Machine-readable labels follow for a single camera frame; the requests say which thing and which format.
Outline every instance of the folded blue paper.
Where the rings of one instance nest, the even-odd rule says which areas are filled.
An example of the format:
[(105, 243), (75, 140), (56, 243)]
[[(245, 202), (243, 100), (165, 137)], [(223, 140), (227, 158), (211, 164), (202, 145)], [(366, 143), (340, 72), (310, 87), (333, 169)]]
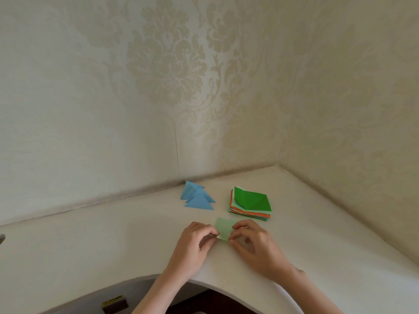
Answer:
[(215, 200), (203, 188), (204, 186), (186, 182), (181, 195), (182, 200), (186, 199), (185, 207), (214, 210), (210, 203), (215, 203)]
[(184, 188), (184, 190), (183, 190), (183, 192), (182, 192), (182, 195), (181, 195), (181, 199), (183, 200), (183, 199), (187, 199), (186, 197), (185, 197), (185, 195), (190, 191), (190, 190), (197, 190), (198, 188), (205, 188), (205, 186), (201, 186), (201, 185), (198, 185), (198, 184), (195, 184), (195, 183), (192, 183), (192, 182), (188, 182), (188, 181), (186, 181), (186, 184), (185, 184), (185, 188)]

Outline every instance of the damask wallpaper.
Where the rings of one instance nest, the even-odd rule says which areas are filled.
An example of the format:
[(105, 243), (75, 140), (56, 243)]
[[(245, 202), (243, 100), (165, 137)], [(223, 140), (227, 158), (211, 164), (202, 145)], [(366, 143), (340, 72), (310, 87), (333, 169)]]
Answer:
[(419, 262), (419, 0), (319, 0), (280, 164)]
[(0, 224), (277, 163), (317, 0), (0, 0)]

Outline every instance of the hand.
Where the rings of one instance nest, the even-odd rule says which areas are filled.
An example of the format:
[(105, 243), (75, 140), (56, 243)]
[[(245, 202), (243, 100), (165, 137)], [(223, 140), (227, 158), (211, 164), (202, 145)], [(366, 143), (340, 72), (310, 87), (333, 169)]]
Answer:
[[(281, 285), (282, 278), (293, 270), (293, 265), (278, 248), (269, 232), (253, 220), (242, 220), (233, 225), (228, 242), (256, 272)], [(254, 246), (254, 253), (244, 248), (236, 238), (245, 236)]]
[(220, 233), (213, 226), (198, 222), (186, 227), (164, 272), (175, 275), (183, 283), (189, 280), (202, 267), (208, 251), (218, 240), (209, 238), (199, 247), (201, 240), (209, 234), (218, 236)]

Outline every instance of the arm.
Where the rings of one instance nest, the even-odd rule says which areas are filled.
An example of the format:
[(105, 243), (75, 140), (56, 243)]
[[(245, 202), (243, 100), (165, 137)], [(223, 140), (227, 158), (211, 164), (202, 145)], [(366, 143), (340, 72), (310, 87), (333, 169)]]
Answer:
[(164, 314), (179, 289), (196, 274), (204, 263), (208, 251), (217, 242), (209, 238), (200, 247), (202, 239), (220, 233), (211, 225), (192, 222), (182, 232), (172, 257), (163, 273), (135, 308), (132, 314)]
[[(269, 232), (253, 220), (243, 220), (233, 226), (229, 243), (256, 272), (282, 286), (305, 314), (343, 314), (326, 295), (316, 287), (304, 271), (294, 267), (275, 244)], [(244, 248), (235, 239), (245, 236), (254, 246), (254, 252)]]

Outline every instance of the desk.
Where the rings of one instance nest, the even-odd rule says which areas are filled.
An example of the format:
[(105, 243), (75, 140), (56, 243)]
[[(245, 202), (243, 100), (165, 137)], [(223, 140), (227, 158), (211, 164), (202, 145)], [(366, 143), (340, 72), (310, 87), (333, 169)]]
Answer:
[[(268, 195), (267, 229), (289, 260), (346, 314), (417, 313), (419, 267), (367, 227), (278, 166), (201, 182), (214, 211), (184, 207), (182, 187), (0, 227), (0, 304), (34, 314), (96, 290), (162, 272), (192, 221), (240, 220), (230, 190)], [(247, 268), (226, 242), (210, 251), (191, 282), (259, 313), (301, 313), (276, 284)]]

